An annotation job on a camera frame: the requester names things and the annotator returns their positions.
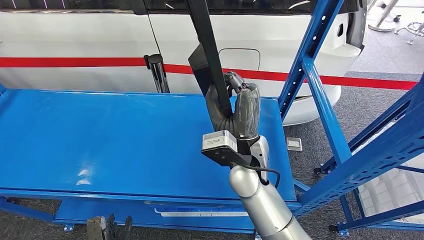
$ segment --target robotic arm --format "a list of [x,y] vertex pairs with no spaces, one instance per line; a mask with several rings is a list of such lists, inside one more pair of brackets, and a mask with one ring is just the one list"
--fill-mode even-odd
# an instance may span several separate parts
[[205,96],[216,132],[203,135],[201,152],[221,166],[230,167],[229,183],[240,197],[254,227],[264,240],[308,240],[276,187],[268,181],[268,142],[258,135],[261,99],[255,84],[235,72],[224,75],[235,90],[235,112],[225,117],[213,84]]

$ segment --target black metal bar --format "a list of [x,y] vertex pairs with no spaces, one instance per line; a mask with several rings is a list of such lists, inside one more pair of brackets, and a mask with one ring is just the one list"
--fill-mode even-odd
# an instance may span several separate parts
[[416,168],[416,167],[411,167],[411,166],[397,166],[397,169],[402,169],[402,170],[406,170],[406,171],[411,171],[411,172],[416,172],[416,173],[420,173],[420,174],[424,174],[424,169],[421,168]]
[[205,0],[185,0],[188,12],[197,33],[199,46],[191,54],[188,62],[203,93],[206,94],[210,85],[215,85],[218,102],[225,117],[233,114],[230,96],[224,79],[217,43],[209,17]]

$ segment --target blue shelving rack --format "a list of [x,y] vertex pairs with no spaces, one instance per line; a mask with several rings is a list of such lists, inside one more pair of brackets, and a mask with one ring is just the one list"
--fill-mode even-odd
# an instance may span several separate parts
[[[423,172],[400,165],[424,152],[424,77],[347,143],[314,65],[342,2],[317,1],[281,95],[261,101],[259,133],[269,142],[269,167],[280,171],[278,191],[297,217],[340,199],[346,221],[333,229],[341,235],[362,227],[423,230],[392,220],[424,213],[424,201],[368,217],[358,201],[360,219],[349,210],[345,195],[353,191],[358,200],[358,186],[369,180],[393,168]],[[293,179],[281,128],[305,77],[333,152],[316,171],[326,176],[313,186]],[[114,213],[118,224],[131,215],[142,227],[252,232],[247,216],[230,216],[244,209],[228,184],[229,170],[200,153],[202,135],[213,131],[203,96],[4,87],[0,93],[0,210],[63,224],[66,231]],[[49,214],[13,197],[62,202]]]

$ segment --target metal rod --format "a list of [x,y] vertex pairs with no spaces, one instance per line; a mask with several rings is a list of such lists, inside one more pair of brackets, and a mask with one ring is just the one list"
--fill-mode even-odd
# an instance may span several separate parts
[[368,9],[366,10],[366,13],[368,14],[370,12],[370,9],[372,7],[374,7],[374,5],[376,4],[377,0],[372,0],[372,2],[368,5]]
[[346,218],[346,222],[352,222],[354,217],[352,216],[351,209],[349,208],[348,200],[346,199],[346,195],[341,196],[340,198],[341,209],[343,209],[344,217]]
[[164,59],[160,54],[144,56],[147,68],[151,70],[154,84],[158,93],[170,93],[168,86],[167,74],[164,69]]
[[407,222],[400,222],[400,221],[387,221],[387,222],[368,226],[368,228],[424,231],[424,224],[407,223]]
[[364,217],[355,221],[339,224],[337,225],[337,229],[339,231],[348,229],[358,229],[422,213],[424,213],[424,200],[382,213],[378,213],[372,216]]
[[382,15],[378,19],[377,25],[375,26],[376,28],[380,27],[380,25],[384,22],[384,20],[387,18],[390,11],[395,7],[395,5],[398,3],[398,1],[399,0],[391,0],[391,2],[385,7]]
[[364,207],[362,206],[361,199],[359,198],[359,190],[355,188],[352,192],[355,197],[356,204],[358,205],[360,216],[361,218],[365,218]]
[[294,183],[294,188],[297,189],[299,192],[304,193],[306,191],[308,191],[311,187],[304,184],[303,182],[294,179],[293,178],[293,183]]
[[314,65],[314,60],[308,56],[303,57],[302,67],[306,74],[313,100],[321,117],[322,125],[328,138],[331,151],[337,164],[342,164],[352,156],[346,143],[345,136],[334,114],[333,107],[327,98],[320,75]]
[[47,212],[34,210],[25,206],[21,206],[15,203],[7,202],[3,198],[0,199],[0,210],[19,214],[24,217],[40,219],[47,222],[53,222],[55,215],[49,214]]
[[410,166],[397,166],[397,169],[402,169],[402,170],[406,170],[406,171],[411,171],[411,172],[416,172],[416,173],[420,173],[420,174],[424,174],[424,169],[421,168],[416,168],[416,167],[410,167]]

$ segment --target gray carpet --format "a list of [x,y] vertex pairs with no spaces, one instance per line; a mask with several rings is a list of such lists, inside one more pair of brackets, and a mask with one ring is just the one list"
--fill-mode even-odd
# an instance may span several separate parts
[[[394,35],[370,31],[367,47],[352,66],[347,76],[417,81],[424,70],[424,39],[408,45],[406,34]],[[372,122],[405,91],[343,87],[341,98],[334,106],[346,139],[351,140]],[[319,176],[312,169],[331,157],[331,150],[320,120],[284,128],[288,137],[302,139],[303,152],[290,152],[293,176],[308,185],[313,185]],[[357,213],[353,197],[348,201]],[[26,200],[23,205],[54,212],[58,201]],[[315,240],[347,239],[328,231],[328,225],[344,219],[338,200],[299,219],[306,232]],[[64,232],[63,226],[28,219],[0,212],[0,236],[3,240],[85,240],[85,226],[76,226],[73,232]],[[359,229],[350,231],[353,240],[421,240],[424,234],[412,231],[381,229]],[[134,240],[247,240],[248,234],[229,234],[205,231],[187,231],[134,227]]]

